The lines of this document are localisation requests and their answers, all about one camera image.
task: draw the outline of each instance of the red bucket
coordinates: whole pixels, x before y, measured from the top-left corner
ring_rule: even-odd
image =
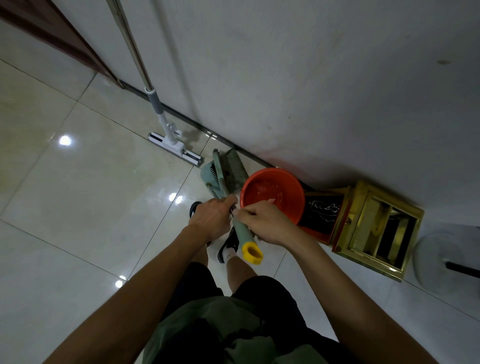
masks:
[[[305,195],[297,178],[281,168],[265,168],[252,174],[240,193],[240,207],[274,198],[278,207],[296,225],[305,208]]]

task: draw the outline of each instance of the brown door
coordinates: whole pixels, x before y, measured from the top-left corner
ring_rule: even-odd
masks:
[[[51,0],[0,0],[0,17],[121,86],[108,66]]]

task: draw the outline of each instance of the yellow handle end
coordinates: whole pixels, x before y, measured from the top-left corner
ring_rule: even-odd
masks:
[[[252,264],[259,265],[264,258],[264,254],[262,253],[256,242],[245,243],[242,246],[241,251],[243,253],[243,259]]]

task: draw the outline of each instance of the black pole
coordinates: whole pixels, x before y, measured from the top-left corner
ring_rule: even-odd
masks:
[[[469,276],[480,278],[480,270],[463,266],[461,264],[446,262],[445,267],[450,270],[454,270],[455,272],[467,274]]]

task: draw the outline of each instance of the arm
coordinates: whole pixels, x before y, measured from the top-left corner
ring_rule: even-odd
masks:
[[[339,342],[364,363],[436,363],[304,233],[266,201],[235,212],[252,231],[295,257]]]
[[[229,196],[199,205],[178,237],[70,334],[45,363],[133,363],[195,253],[228,232],[229,209],[236,201]]]

